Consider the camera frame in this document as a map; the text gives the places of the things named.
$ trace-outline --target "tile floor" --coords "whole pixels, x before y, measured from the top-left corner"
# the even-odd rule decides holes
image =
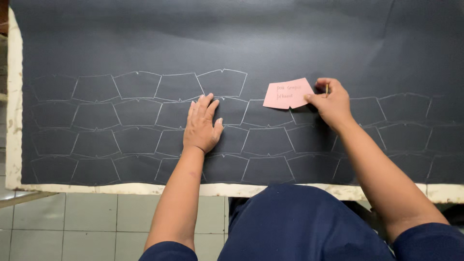
[[[4,186],[0,176],[0,199],[14,197]],[[0,261],[136,261],[159,197],[61,193],[0,209]],[[200,197],[195,229],[200,261],[217,260],[227,217],[227,198]]]

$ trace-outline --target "person's right hand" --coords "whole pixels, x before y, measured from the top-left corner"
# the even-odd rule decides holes
[[[319,78],[315,87],[325,91],[326,85],[329,85],[328,95],[307,94],[304,98],[317,108],[325,123],[340,133],[341,128],[356,124],[349,109],[349,95],[340,82],[333,78]]]

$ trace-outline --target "navy blue clothing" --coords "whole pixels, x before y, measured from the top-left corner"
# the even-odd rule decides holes
[[[270,186],[249,199],[229,223],[218,260],[463,261],[464,235],[429,223],[403,232],[396,257],[353,211],[324,190],[301,185]],[[151,246],[140,261],[197,260],[175,242]]]

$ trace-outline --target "person's left hand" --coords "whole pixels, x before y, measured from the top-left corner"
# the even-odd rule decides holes
[[[208,153],[218,143],[222,130],[222,118],[216,120],[213,128],[214,111],[219,100],[213,101],[213,94],[201,95],[197,103],[190,104],[187,116],[187,126],[184,131],[184,149],[189,147],[200,148]]]

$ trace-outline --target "paper pattern piece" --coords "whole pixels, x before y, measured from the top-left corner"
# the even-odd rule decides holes
[[[292,109],[308,104],[304,95],[314,93],[306,78],[289,82],[271,83],[267,87],[264,107]]]

